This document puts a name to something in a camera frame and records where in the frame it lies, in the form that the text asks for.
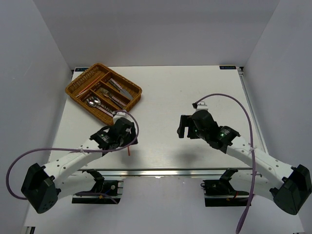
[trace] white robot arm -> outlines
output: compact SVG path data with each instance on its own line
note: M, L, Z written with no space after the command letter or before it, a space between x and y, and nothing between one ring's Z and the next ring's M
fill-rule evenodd
M256 171L253 193L272 200L285 212L295 215L312 192L309 170L299 165L297 168L281 162L260 149L252 149L234 129L228 126L218 126L204 102L198 103L192 116L182 115L178 135L184 137L185 127L188 127L187 137L201 138L211 147L233 156L252 167L252 154L255 152ZM219 184L228 190L249 191L252 174L228 169L220 178Z
M80 145L81 152L69 153L43 166L37 163L30 166L21 191L39 214L48 211L58 199L65 196L82 191L98 193L104 183L99 172L90 169L78 175L72 174L106 154L89 150L116 149L126 146L135 138L134 123L126 119L125 113L118 112L114 116L114 125L103 127L91 135Z

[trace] butter knife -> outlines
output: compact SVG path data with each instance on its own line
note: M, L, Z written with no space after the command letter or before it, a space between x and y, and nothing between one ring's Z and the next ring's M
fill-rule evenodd
M133 97L131 96L131 94L125 90L124 88L122 88L114 79L110 79L108 81L112 86L114 86L117 90L119 90L119 92L121 94L123 94L124 96L126 96L128 99L132 100Z

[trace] cutlery tray compartment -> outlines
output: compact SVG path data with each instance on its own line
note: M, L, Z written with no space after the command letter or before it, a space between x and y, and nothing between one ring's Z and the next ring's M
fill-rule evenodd
M119 89L109 82L110 79L113 79L126 91L119 91ZM109 94L105 96L102 89L107 90ZM130 111L141 99L142 89L110 68L97 63L74 79L66 87L65 92L76 103L103 123L113 125L113 118L101 111L98 107L91 107L87 99L96 96L104 107L112 111L120 109Z
M97 107L96 106L95 107L91 107L88 104L88 100L91 100L92 102L94 102L92 97L97 97L100 100L100 104L96 105ZM83 106L85 109L92 108L93 112L96 113L96 115L98 115L98 116L100 116L102 118L111 118L111 119L113 119L111 112L118 110L118 108L116 108L115 106L113 106L112 104L107 102L105 99L103 99L101 96L99 96L93 90L88 90L83 95L81 95L79 97L79 99L81 101L81 106Z
M109 94L104 95L102 91L103 89L107 90ZM92 87L92 90L102 99L104 99L111 105L115 106L118 110L124 109L125 106L127 106L131 101L130 99L128 99L120 92L116 91L114 88L112 88L107 83L104 83L101 80Z

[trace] spoon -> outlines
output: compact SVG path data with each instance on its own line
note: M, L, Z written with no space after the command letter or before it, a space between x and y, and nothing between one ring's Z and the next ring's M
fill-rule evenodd
M107 110L105 110L104 108L102 108L99 104L101 101L99 100L94 100L93 97L92 98L87 98L87 103L89 106L91 107L95 107L95 108L98 108L100 111L104 112L105 114L109 115L110 117L113 117L113 115L111 113L109 113Z
M100 100L98 97L92 96L91 99L93 100L93 102L94 102L96 105L98 105L98 106L104 108L105 110L107 110L107 111L108 111L109 113L111 113L111 114L113 113L113 111L112 111L111 109L109 109L107 106L102 105L101 100Z

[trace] purple cable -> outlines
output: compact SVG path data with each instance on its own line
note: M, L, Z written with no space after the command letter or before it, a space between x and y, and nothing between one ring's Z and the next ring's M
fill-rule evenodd
M240 103L239 100L237 100L236 98L230 96L230 95L227 95L227 94L209 94L207 96L204 96L203 98L201 98L200 100L198 100L197 102L195 102L196 104L198 104L200 101L202 101L203 99L206 99L208 97L212 97L212 96L224 96L224 97L228 97L234 101L236 101L239 106L243 109L243 111L245 112L245 115L247 117L247 120L248 120L248 124L249 124L249 130L250 130L250 148L253 149L254 148L254 137L253 137L253 128L252 128L252 122L250 120L250 117L245 109L245 107L242 105L242 103ZM240 217L239 219L239 222L237 224L237 228L236 228L236 234L239 234L240 230L242 229L243 227L243 224L245 222L245 219L246 219L246 216L247 216L247 213L248 213L248 210L249 210L249 207L251 205L251 202L253 200L253 197L254 197L254 182L255 182L255 174L256 174L256 170L255 170L255 154L254 154L254 150L252 150L252 158L253 158L253 166L252 166L252 169L253 169L253 175L252 175L252 185L250 187L250 191L249 191L249 197L248 197L248 201L247 201L247 205L246 205L246 208L242 214L242 216Z
M124 113L128 114L128 115L133 119L133 121L134 121L135 124L136 124L136 130L137 130L136 137L135 137L128 145L125 145L125 146L123 146L123 147L121 147L121 148L118 148L118 149L114 149L114 150L88 150L88 149L83 149L84 152L86 152L86 153L109 153L109 152L119 151L119 150L123 150L123 149L127 148L128 146L132 145L132 144L136 141L136 139L137 139L137 137L138 137L138 133L139 133L139 128L138 128L137 120L132 116L132 114L128 113L128 112L125 111L125 110L115 111L115 112L116 112L116 113L117 113L117 112L124 112ZM69 152L77 152L77 153L78 153L78 152L81 152L82 149L38 148L38 149L33 149L33 150L30 150L30 151L27 151L27 152L25 152L24 154L20 155L18 158L16 158L16 159L12 162L12 164L9 166L9 169L8 169L8 171L7 171L7 173L6 173L5 184L6 184L6 188L7 188L7 190L9 191L9 193L10 193L13 197L15 197L15 198L17 198L17 199L20 199L20 200L27 200L27 198L22 197L22 196L18 196L18 195L16 195L16 194L12 191L12 189L11 189L11 187L10 187L10 183L9 183L9 177L10 177L11 170L12 170L12 168L14 167L14 165L15 165L22 157L24 157L24 156L26 156L26 155L28 155L28 154L31 154L31 153L33 153L33 152L38 152L38 151L69 151Z

